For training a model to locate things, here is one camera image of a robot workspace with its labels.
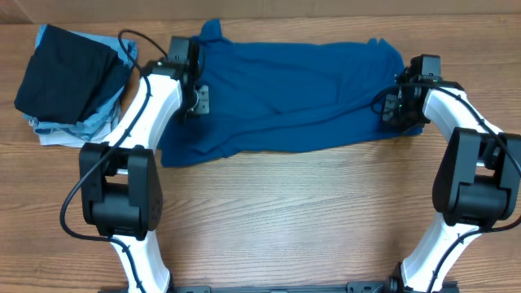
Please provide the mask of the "blue polo shirt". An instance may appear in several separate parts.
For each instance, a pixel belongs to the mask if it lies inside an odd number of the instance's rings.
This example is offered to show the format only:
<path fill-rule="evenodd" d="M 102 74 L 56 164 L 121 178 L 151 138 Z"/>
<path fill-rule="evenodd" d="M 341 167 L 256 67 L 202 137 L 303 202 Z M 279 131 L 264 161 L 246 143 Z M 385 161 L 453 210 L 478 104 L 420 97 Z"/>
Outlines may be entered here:
<path fill-rule="evenodd" d="M 242 151 L 306 152 L 392 138 L 371 101 L 404 71 L 384 40 L 325 45 L 239 43 L 209 20 L 195 37 L 209 112 L 171 122 L 161 163 L 185 167 Z"/>

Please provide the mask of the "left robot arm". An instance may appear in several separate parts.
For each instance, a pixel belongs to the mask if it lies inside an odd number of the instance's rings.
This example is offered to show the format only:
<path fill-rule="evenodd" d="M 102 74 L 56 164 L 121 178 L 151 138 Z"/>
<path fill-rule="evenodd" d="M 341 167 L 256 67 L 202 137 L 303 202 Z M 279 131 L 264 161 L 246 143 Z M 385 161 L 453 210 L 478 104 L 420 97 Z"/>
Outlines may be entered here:
<path fill-rule="evenodd" d="M 98 231 L 95 241 L 116 250 L 129 285 L 127 292 L 172 292 L 156 228 L 163 193 L 155 150 L 171 120 L 209 112 L 209 93 L 198 79 L 204 68 L 199 45 L 172 37 L 162 58 L 139 68 L 138 92 L 117 127 L 101 143 L 86 143 L 79 154 L 85 222 Z"/>

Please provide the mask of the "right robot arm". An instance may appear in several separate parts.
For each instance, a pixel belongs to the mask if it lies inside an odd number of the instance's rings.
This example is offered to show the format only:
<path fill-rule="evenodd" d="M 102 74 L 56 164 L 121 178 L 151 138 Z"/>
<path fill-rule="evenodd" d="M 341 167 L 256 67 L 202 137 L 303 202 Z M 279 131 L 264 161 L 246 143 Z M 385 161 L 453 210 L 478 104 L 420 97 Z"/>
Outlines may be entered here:
<path fill-rule="evenodd" d="M 380 291 L 455 291 L 444 278 L 471 242 L 520 224 L 498 225 L 517 202 L 520 136 L 489 123 L 457 82 L 444 80 L 438 55 L 412 58 L 371 109 L 386 131 L 407 133 L 432 123 L 448 143 L 432 186 L 434 220 Z"/>

